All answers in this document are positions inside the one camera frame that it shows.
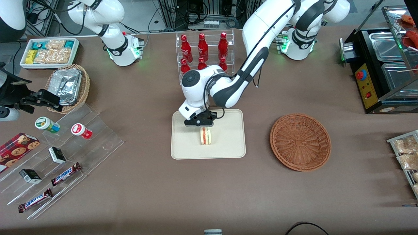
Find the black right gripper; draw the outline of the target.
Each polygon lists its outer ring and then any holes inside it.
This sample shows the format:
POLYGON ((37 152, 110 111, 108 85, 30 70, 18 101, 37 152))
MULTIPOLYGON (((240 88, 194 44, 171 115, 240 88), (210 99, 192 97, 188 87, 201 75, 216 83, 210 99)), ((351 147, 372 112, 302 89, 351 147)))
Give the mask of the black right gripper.
POLYGON ((39 89, 37 92, 31 91, 27 87, 27 84, 31 83, 31 81, 8 72, 4 69, 5 65, 4 62, 1 62, 1 107, 14 108, 32 114, 35 108, 29 104, 24 104, 24 102, 29 100, 32 102, 32 105, 48 107, 57 112, 62 111, 63 106, 60 104, 60 97, 45 89, 39 89))

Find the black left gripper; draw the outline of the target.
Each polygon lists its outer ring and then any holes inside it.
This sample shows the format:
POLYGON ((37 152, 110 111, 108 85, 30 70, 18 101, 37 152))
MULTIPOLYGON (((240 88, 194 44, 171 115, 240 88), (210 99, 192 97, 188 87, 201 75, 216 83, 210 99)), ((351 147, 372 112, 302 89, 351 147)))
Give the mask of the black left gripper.
POLYGON ((186 127, 213 127, 215 119, 217 119, 217 112, 205 111, 190 120, 184 120, 184 125, 186 127))

